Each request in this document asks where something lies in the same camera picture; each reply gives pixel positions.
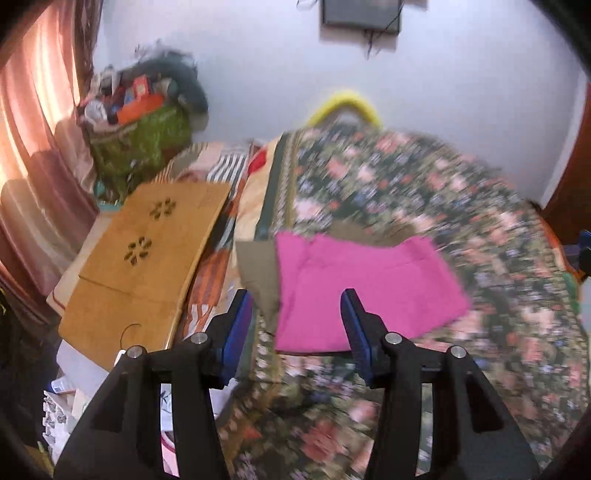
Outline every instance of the green bag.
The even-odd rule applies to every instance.
[[[189,118],[178,105],[164,105],[108,134],[89,134],[95,161],[97,200],[123,202],[138,185],[152,180],[170,161],[163,150],[191,143]]]

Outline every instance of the folded pink garment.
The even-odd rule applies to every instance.
[[[281,310],[275,348],[319,353],[350,350],[340,296],[354,288],[387,329],[416,338],[464,315],[470,303],[431,240],[414,236],[375,248],[316,235],[276,237]]]

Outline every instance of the wooden door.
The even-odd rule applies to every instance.
[[[578,243],[579,232],[591,230],[591,83],[573,154],[543,217],[563,245]]]

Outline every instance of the curtain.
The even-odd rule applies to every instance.
[[[91,4],[52,2],[0,71],[0,284],[25,327],[51,323],[45,296],[97,214],[92,158],[74,111],[79,82],[92,74],[89,29],[98,28],[98,18],[75,28],[76,15]],[[76,33],[91,39],[87,48],[74,46]]]

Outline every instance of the floral bedsheet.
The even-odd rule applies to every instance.
[[[472,309],[415,342],[463,345],[549,462],[587,407],[588,348],[530,206],[497,171],[433,138],[342,125],[285,134],[256,237],[312,235],[333,219],[374,230],[411,222],[436,243]],[[251,381],[219,422],[233,477],[361,479],[382,392],[368,390],[345,355],[275,353],[255,315]],[[424,388],[419,472],[430,463],[431,419]]]

